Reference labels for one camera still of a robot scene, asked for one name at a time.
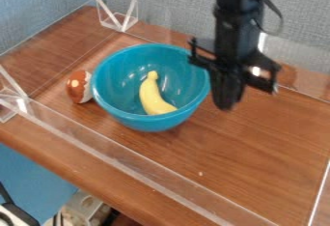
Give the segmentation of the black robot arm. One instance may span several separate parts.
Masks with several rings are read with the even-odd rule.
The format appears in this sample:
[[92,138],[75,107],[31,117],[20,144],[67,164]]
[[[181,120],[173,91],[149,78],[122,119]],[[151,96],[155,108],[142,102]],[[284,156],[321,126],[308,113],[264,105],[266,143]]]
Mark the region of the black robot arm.
[[190,55],[190,63],[209,72],[213,101],[222,110],[234,108],[247,86],[277,92],[281,65],[258,49],[265,9],[277,9],[272,0],[215,0],[214,57]]

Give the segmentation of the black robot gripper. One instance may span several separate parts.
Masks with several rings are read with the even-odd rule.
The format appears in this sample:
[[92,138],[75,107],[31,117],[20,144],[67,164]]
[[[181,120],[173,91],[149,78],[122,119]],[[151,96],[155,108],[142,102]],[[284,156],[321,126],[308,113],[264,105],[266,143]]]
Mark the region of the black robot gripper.
[[210,73],[214,104],[221,110],[231,110],[246,86],[269,94],[276,92],[281,65],[258,48],[262,7],[249,12],[218,8],[214,16],[214,39],[190,39],[190,63]]

